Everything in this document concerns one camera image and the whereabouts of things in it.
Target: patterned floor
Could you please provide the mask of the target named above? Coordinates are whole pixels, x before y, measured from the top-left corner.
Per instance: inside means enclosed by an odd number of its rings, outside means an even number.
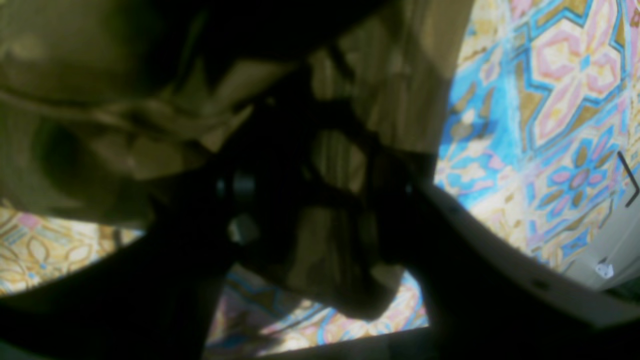
[[[640,165],[639,22],[633,0],[474,5],[436,183],[556,270],[618,205],[616,152]]]
[[[0,208],[0,296],[55,280],[107,256],[116,249],[116,232],[124,245],[139,235]],[[281,290],[237,266],[227,277],[204,358],[275,354],[427,325],[420,286],[408,274],[383,316],[365,322]]]

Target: colorful patterned tile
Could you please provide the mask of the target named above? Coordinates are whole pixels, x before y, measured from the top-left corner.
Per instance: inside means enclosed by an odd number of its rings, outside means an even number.
[[[458,68],[474,63],[508,33],[509,8],[504,0],[476,1],[458,56]]]
[[[625,103],[609,106],[526,173],[528,249],[544,245],[616,191],[622,175],[616,152],[627,141]]]
[[[512,71],[522,150],[534,157],[584,126],[624,90],[621,1],[555,0],[514,30]]]
[[[636,0],[625,0],[625,15],[627,17],[627,46],[629,46],[630,63],[633,66],[632,79],[640,76],[640,44],[638,44],[638,28],[640,27],[640,7]]]
[[[526,21],[531,10],[546,3],[548,0],[509,0],[511,23],[518,24]]]
[[[467,208],[496,192],[517,172],[511,136],[504,47],[496,44],[460,69],[450,95],[436,166],[436,184]]]
[[[525,193],[515,174],[507,185],[469,209],[480,223],[516,249],[527,252]]]
[[[600,202],[533,251],[550,268],[562,272],[590,244],[609,219],[614,199]]]

